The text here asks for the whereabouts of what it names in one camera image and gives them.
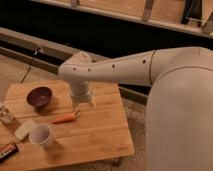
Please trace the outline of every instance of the orange carrot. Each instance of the orange carrot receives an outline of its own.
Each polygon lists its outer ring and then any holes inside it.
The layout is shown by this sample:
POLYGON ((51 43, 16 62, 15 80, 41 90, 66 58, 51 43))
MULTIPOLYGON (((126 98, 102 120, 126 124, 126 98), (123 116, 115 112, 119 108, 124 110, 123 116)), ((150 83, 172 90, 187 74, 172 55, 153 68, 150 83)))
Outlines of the orange carrot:
POLYGON ((76 112, 74 113, 68 113, 66 115, 63 115, 63 116, 59 116, 57 118, 55 118, 52 123, 53 124, 58 124, 58 123, 63 123, 63 122, 71 122, 71 121, 74 121, 78 116, 79 116, 79 113, 80 110, 77 110, 76 112))

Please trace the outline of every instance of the dark bowl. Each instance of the dark bowl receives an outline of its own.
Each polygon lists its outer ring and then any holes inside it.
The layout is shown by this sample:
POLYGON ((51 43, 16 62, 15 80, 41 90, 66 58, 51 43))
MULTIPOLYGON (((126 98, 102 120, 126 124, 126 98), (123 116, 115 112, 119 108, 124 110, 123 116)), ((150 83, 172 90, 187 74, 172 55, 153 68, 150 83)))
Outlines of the dark bowl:
POLYGON ((35 108, 44 107, 49 104, 52 97, 52 91, 48 87, 38 87, 33 89, 27 95, 27 103, 35 108))

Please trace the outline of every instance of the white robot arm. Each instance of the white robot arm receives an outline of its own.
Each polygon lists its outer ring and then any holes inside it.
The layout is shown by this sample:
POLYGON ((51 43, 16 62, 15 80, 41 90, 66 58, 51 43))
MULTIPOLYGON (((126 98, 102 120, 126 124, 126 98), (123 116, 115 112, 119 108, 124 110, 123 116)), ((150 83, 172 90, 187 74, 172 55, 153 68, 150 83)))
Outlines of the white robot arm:
POLYGON ((152 86, 146 112, 150 171, 213 170, 213 52, 156 50, 92 63, 78 52, 59 68, 75 103, 91 100, 88 81, 152 86))

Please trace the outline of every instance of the cable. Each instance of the cable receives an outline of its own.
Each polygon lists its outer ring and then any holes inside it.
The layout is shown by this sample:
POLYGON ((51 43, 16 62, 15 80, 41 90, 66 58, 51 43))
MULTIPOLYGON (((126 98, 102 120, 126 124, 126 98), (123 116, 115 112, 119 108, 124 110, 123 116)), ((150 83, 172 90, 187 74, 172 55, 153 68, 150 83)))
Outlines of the cable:
POLYGON ((41 48, 38 47, 38 48, 36 49, 36 51, 34 52, 33 57, 31 57, 31 60, 30 60, 30 63, 29 63, 29 67, 28 67, 28 69, 27 69, 26 74, 24 75, 24 77, 23 77, 22 80, 21 80, 21 84, 24 82, 25 78, 26 78, 27 75, 29 74, 29 72, 30 72, 30 70, 31 70, 31 68, 32 68, 32 64, 33 64, 34 57, 38 54, 38 52, 39 52, 40 50, 41 50, 41 48))

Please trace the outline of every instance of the wooden table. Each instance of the wooden table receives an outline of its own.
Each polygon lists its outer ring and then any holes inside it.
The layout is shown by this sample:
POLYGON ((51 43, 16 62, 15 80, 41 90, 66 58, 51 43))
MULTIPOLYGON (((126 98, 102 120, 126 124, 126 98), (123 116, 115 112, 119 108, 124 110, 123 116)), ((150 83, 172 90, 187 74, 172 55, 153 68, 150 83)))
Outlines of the wooden table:
POLYGON ((118 86, 111 83, 91 84, 95 107, 81 104, 76 121, 58 125, 51 124, 51 120, 73 111, 67 83, 56 80, 11 85, 5 105, 16 119, 7 126, 0 123, 0 145, 14 141, 19 152, 1 163, 0 170, 34 170, 134 154, 118 86), (36 111, 27 104, 26 95, 39 86, 51 88, 53 98, 47 107, 36 111), (29 118, 36 123, 50 124, 56 142, 49 150, 30 144, 28 139, 18 142, 13 136, 16 128, 29 118))

